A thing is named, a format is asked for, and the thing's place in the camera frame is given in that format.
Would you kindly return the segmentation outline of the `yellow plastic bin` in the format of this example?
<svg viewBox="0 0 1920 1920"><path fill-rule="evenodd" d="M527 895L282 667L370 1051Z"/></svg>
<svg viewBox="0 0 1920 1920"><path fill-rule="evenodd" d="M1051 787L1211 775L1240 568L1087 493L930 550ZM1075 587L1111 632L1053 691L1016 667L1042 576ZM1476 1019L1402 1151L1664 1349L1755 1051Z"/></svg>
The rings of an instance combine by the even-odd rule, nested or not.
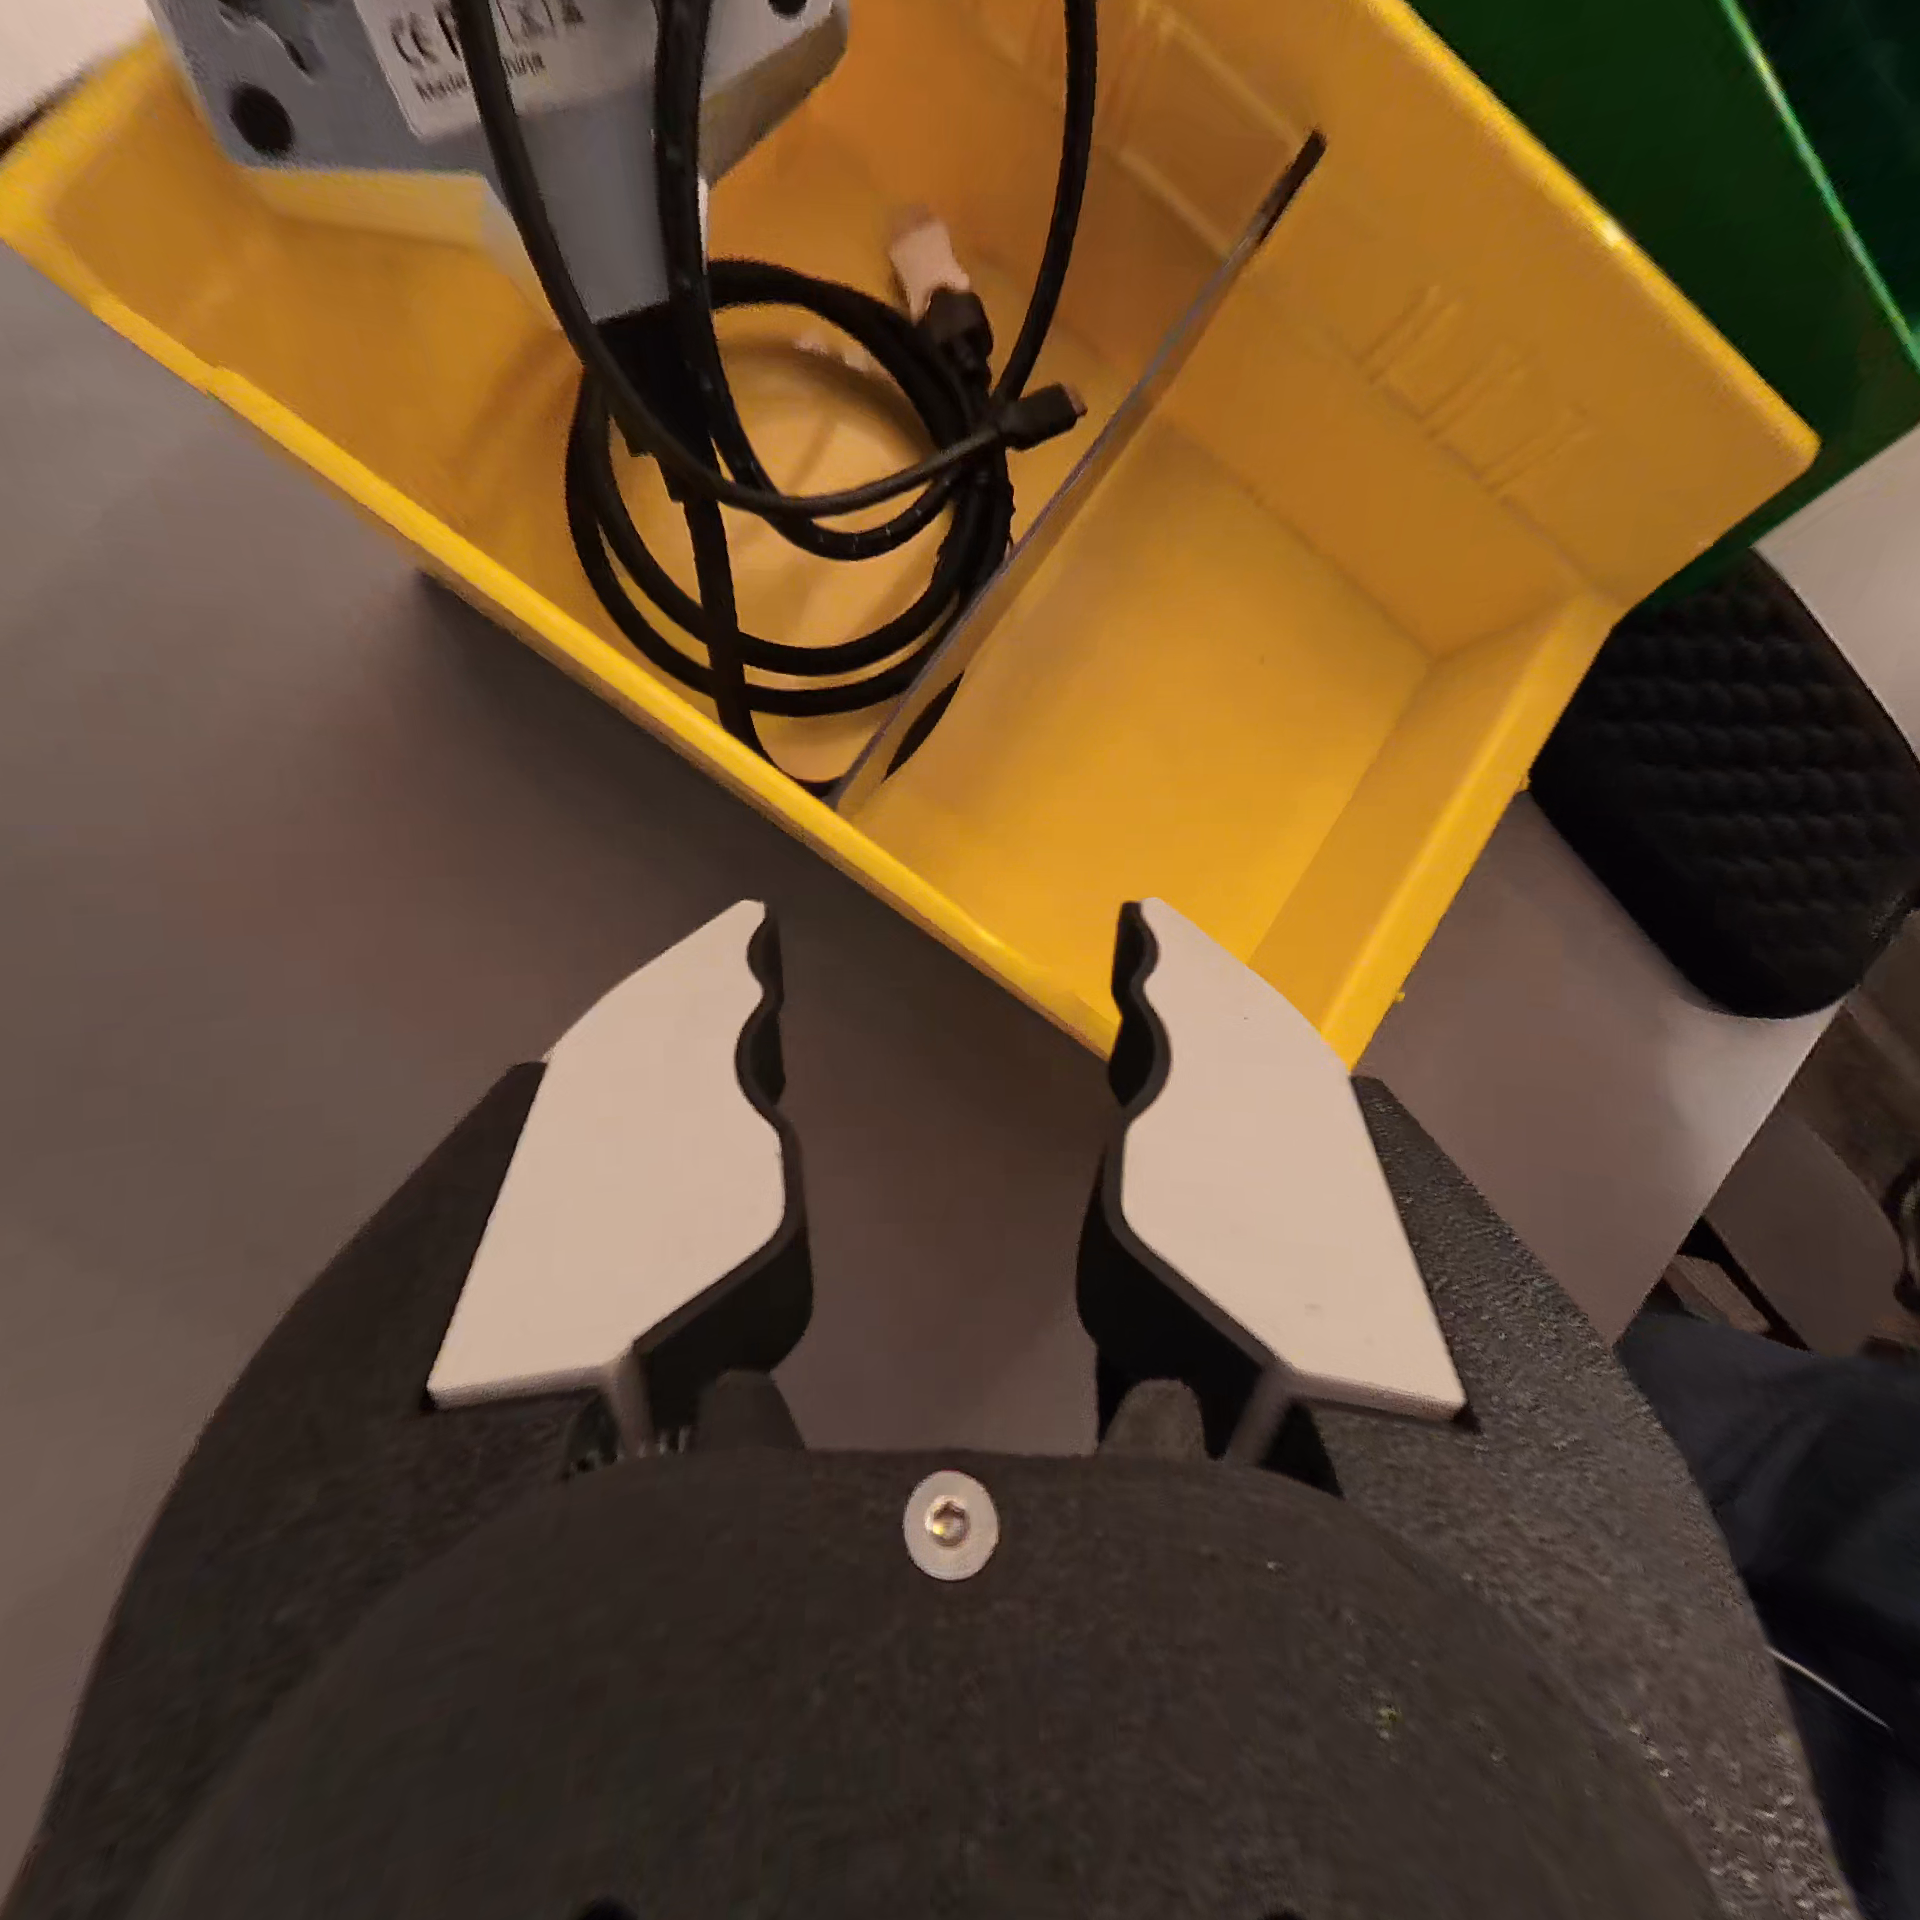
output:
<svg viewBox="0 0 1920 1920"><path fill-rule="evenodd" d="M758 775L596 606L579 375L461 247L311 224L156 35L5 161L5 245L479 616L1095 1051L1163 897L1357 1059L1620 611L1814 431L1408 3L1100 3L1095 155L1014 538L1311 128L1138 439L850 815Z"/></svg>

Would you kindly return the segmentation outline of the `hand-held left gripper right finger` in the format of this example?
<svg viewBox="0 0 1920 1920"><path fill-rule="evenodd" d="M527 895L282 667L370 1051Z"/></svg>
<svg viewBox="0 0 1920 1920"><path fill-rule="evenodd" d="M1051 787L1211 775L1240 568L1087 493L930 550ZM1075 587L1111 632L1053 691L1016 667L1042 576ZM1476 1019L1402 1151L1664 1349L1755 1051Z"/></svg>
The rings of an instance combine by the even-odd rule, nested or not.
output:
<svg viewBox="0 0 1920 1920"><path fill-rule="evenodd" d="M1251 1466L1298 1407L1464 1423L1340 1053L1166 901L1120 906L1111 991L1117 1117L1077 1254L1101 1435L1159 1382L1195 1403L1206 1455Z"/></svg>

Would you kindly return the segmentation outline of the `black textured pad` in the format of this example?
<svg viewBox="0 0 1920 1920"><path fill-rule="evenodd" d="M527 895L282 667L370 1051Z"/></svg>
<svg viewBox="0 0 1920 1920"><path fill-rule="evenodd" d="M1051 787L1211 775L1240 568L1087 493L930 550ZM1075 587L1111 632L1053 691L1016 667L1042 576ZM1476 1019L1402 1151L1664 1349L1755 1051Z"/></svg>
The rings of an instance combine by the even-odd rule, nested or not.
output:
<svg viewBox="0 0 1920 1920"><path fill-rule="evenodd" d="M1755 550L1613 625L1527 790L1735 1017L1844 1000L1915 910L1912 747Z"/></svg>

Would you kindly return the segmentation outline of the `person's dark shorts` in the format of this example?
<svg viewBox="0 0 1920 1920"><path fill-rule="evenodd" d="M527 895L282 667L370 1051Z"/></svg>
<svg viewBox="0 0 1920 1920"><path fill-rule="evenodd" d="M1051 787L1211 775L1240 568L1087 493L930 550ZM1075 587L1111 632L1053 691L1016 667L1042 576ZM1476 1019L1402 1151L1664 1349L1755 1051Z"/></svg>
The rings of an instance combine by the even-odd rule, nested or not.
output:
<svg viewBox="0 0 1920 1920"><path fill-rule="evenodd" d="M1918 1915L1918 1373L1644 1309L1616 1355L1704 1497L1780 1670L1839 1872Z"/></svg>

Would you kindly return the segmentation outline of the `dark bin divider plate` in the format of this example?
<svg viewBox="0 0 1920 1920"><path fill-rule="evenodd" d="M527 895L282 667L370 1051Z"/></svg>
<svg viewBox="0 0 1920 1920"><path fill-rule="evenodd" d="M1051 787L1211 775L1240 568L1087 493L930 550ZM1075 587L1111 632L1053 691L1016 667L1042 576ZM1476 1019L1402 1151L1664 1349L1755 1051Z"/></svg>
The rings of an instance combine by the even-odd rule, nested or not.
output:
<svg viewBox="0 0 1920 1920"><path fill-rule="evenodd" d="M835 813L850 815L878 793L883 781L895 773L922 739L934 729L952 699L963 675L970 672L983 646L1013 614L1022 592L1032 585L1053 550L1087 511L1095 490L1104 485L1120 456L1143 431L1148 417L1186 367L1210 323L1239 278L1259 258L1266 240L1295 200L1307 177L1328 153L1328 134L1311 128L1303 146L1290 157L1286 169L1266 192L1254 218L1231 241L1222 262L1205 280L1198 296L1148 358L1138 382L1120 397L1111 417L1096 430L1083 456L1067 470L1063 485L1031 521L1027 531L1010 545L971 607L956 618L939 641L933 659L916 673L898 709L878 726L868 745L853 760L840 781L831 787L828 805Z"/></svg>

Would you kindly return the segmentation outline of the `grey HDMI switch box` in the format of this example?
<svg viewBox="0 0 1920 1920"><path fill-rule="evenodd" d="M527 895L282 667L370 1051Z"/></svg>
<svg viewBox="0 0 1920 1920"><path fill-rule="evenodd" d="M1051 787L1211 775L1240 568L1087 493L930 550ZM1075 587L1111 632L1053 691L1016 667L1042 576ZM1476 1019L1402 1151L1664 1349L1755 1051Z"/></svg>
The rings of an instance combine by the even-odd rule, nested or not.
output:
<svg viewBox="0 0 1920 1920"><path fill-rule="evenodd" d="M654 119L659 3L493 3L543 209L591 319L664 298ZM157 1L152 23L222 153L277 209L486 248L534 303L453 3ZM700 199L839 65L847 3L710 7Z"/></svg>

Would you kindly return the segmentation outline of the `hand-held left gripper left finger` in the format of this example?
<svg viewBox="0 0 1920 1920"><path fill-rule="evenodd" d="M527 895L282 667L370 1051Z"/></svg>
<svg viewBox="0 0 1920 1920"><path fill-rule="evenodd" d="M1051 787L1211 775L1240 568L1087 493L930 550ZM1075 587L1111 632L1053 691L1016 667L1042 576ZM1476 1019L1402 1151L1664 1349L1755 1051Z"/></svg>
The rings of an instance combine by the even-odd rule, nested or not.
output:
<svg viewBox="0 0 1920 1920"><path fill-rule="evenodd" d="M543 1056L424 1377L434 1409L598 1397L671 1445L811 1317L800 1145L782 1113L778 921L740 901L603 993Z"/></svg>

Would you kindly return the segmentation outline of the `green plastic bin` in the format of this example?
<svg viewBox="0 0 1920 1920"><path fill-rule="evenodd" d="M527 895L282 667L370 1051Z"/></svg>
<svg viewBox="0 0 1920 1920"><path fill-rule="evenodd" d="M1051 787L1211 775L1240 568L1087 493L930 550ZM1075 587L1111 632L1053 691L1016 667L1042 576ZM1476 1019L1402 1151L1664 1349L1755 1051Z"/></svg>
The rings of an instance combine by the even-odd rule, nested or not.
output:
<svg viewBox="0 0 1920 1920"><path fill-rule="evenodd" d="M1915 3L1418 11L1814 431L1655 600L1915 430Z"/></svg>

